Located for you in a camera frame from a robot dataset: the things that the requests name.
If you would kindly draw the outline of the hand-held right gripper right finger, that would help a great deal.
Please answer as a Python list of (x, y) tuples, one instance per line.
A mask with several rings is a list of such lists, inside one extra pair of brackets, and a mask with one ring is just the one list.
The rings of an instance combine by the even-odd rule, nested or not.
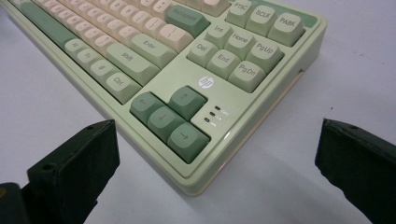
[(396, 146), (357, 126), (325, 119), (315, 165), (373, 224), (396, 224)]

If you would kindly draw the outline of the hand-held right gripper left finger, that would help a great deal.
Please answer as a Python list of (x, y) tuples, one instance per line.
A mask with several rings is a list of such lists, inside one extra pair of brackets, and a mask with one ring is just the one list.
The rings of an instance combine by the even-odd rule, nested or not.
[(94, 123), (28, 169), (22, 189), (34, 224), (83, 224), (120, 165), (115, 121)]

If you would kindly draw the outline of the green and cream keyboard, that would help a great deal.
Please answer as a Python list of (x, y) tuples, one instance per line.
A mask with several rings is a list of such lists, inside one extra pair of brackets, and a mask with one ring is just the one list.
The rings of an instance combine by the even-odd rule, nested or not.
[(276, 0), (0, 0), (184, 193), (201, 194), (317, 58), (319, 14)]

